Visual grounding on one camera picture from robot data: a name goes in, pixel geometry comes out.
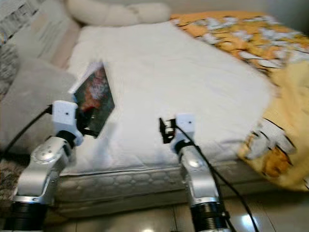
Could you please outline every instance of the power cord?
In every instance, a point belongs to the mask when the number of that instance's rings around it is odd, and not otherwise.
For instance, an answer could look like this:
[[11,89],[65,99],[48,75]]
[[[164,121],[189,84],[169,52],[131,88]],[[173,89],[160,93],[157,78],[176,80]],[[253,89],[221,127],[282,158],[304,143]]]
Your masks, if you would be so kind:
[[[253,227],[254,227],[254,230],[255,232],[259,232],[258,228],[257,228],[257,225],[254,221],[254,218],[252,216],[252,213],[251,213],[251,210],[250,208],[248,207],[245,199],[243,198],[243,196],[241,196],[241,194],[220,174],[218,173],[218,171],[209,163],[209,161],[206,159],[206,157],[204,156],[203,152],[201,151],[201,149],[194,143],[194,141],[190,138],[189,135],[187,135],[186,132],[183,131],[183,129],[181,129],[179,126],[176,125],[176,128],[179,129],[183,134],[184,136],[192,143],[192,145],[195,147],[195,149],[198,151],[198,153],[201,155],[201,157],[203,158],[203,160],[207,163],[207,165],[209,166],[209,169],[212,173],[216,174],[230,189],[233,190],[233,192],[237,195],[237,197],[239,198],[240,202],[242,203],[242,205],[244,206],[244,208],[246,209],[247,211],[247,214],[249,215],[250,219],[251,219],[251,222],[253,224]],[[221,194],[221,191],[219,190],[220,189],[220,186],[218,184],[218,182],[216,181],[216,178],[214,178],[214,181],[215,181],[215,184],[218,188],[218,195],[219,195],[219,199],[221,198],[220,201],[223,202],[222,200],[222,194]],[[229,226],[231,227],[232,223],[229,221],[229,219],[226,220],[227,223],[229,224]]]
[[34,119],[32,119],[7,145],[5,150],[0,154],[0,162],[1,160],[9,153],[9,150],[14,146],[16,141],[31,127],[36,121],[38,121],[45,114],[51,114],[53,109],[53,105],[48,105],[48,107],[43,110],[39,115],[37,115]]

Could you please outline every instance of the tiled floor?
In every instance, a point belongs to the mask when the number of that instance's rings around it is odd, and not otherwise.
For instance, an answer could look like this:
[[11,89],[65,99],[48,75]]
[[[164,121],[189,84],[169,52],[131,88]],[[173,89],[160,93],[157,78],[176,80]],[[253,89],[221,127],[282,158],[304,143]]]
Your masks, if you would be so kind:
[[[260,232],[309,231],[309,194],[273,192],[246,198]],[[226,207],[238,232],[253,232],[249,217],[237,199]],[[193,232],[187,205],[174,205],[108,217],[93,217],[47,228],[48,232]]]

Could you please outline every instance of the yellow blanket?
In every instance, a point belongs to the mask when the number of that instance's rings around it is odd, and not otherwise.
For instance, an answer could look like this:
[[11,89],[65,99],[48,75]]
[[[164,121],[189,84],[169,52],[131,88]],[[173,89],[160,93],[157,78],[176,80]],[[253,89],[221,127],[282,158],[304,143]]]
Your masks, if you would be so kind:
[[264,13],[174,14],[171,20],[262,71],[278,87],[238,155],[269,181],[308,190],[309,38]]

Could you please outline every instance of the white bedsheet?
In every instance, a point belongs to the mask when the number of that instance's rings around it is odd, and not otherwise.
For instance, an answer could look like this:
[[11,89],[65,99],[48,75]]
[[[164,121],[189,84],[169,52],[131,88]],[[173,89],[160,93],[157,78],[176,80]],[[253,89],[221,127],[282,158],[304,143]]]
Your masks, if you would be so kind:
[[210,159],[233,160],[270,100],[262,74],[170,22],[83,28],[69,72],[80,78],[98,59],[108,64],[116,109],[62,175],[177,165],[158,130],[159,117],[177,113],[195,114],[195,140]]

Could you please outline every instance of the white pillow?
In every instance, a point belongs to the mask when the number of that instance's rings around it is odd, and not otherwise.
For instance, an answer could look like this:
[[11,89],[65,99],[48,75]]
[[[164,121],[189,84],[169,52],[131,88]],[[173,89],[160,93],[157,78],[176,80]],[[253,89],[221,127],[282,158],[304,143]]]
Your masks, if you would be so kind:
[[169,20],[170,8],[163,3],[140,3],[124,6],[97,0],[68,0],[74,18],[93,26],[129,26]]
[[132,4],[129,8],[138,14],[141,23],[161,23],[170,18],[170,8],[160,2]]

